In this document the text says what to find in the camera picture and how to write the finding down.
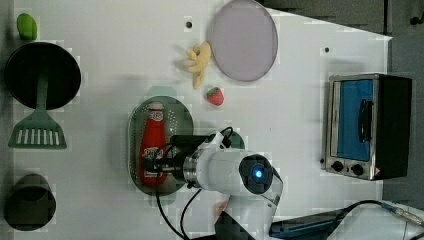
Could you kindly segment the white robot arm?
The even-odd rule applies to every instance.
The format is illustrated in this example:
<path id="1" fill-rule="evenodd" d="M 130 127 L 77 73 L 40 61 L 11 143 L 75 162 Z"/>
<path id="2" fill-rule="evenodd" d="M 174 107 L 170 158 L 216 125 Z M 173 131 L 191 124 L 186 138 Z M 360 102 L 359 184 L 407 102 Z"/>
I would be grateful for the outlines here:
<path id="1" fill-rule="evenodd" d="M 217 240 L 269 240 L 283 180 L 263 155 L 233 148 L 221 132 L 174 135 L 141 158 L 153 173 L 170 173 L 191 187 L 228 196 L 215 224 Z"/>

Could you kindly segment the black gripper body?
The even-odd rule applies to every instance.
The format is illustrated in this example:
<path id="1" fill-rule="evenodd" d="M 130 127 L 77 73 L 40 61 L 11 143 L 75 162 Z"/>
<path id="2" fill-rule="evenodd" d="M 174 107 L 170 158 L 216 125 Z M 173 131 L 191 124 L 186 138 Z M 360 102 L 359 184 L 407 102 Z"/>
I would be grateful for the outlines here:
<path id="1" fill-rule="evenodd" d="M 153 147 L 142 155 L 142 167 L 153 175 L 168 173 L 178 181 L 183 181 L 186 158 L 209 138 L 209 135 L 173 135 L 168 143 Z"/>

